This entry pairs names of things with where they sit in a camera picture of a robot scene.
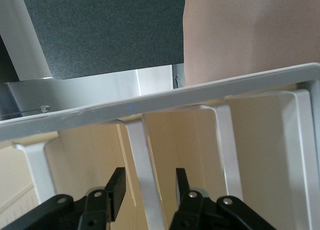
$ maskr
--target stainless steel surface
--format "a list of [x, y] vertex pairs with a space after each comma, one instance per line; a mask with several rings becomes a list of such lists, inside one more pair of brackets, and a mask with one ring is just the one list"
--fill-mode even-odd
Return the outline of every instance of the stainless steel surface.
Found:
[[5, 83], [0, 83], [0, 121], [20, 117], [16, 101]]
[[173, 87], [174, 88], [184, 87], [186, 83], [185, 65], [183, 63], [173, 65], [172, 72], [173, 72]]
[[49, 110], [54, 112], [116, 102], [171, 90], [173, 88], [172, 66], [67, 80], [49, 78], [12, 82], [6, 87], [12, 94], [12, 101], [18, 105], [18, 110], [9, 113], [30, 116]]

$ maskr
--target beige panel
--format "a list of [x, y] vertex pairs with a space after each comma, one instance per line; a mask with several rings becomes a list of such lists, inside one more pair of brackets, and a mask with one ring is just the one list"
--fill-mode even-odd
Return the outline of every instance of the beige panel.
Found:
[[10, 141], [2, 141], [0, 142], [0, 150], [3, 148], [6, 148], [8, 146], [11, 146], [11, 142]]
[[0, 150], [0, 206], [32, 184], [25, 154], [13, 147]]
[[185, 0], [186, 85], [320, 61], [320, 0]]
[[177, 210], [176, 168], [186, 169], [191, 187], [216, 200], [226, 195], [212, 110], [150, 113], [146, 116], [167, 225]]
[[45, 153], [57, 194], [80, 199], [89, 188], [102, 184], [88, 128], [59, 132], [59, 138], [45, 146]]
[[23, 138], [16, 138], [13, 139], [11, 142], [13, 144], [21, 144], [23, 146], [30, 146], [42, 142], [47, 142], [50, 140], [53, 140], [58, 137], [58, 133], [56, 131], [54, 132], [49, 132], [49, 133], [44, 133], [44, 134], [38, 134], [38, 135], [33, 135], [33, 136], [28, 136], [28, 137], [23, 137]]

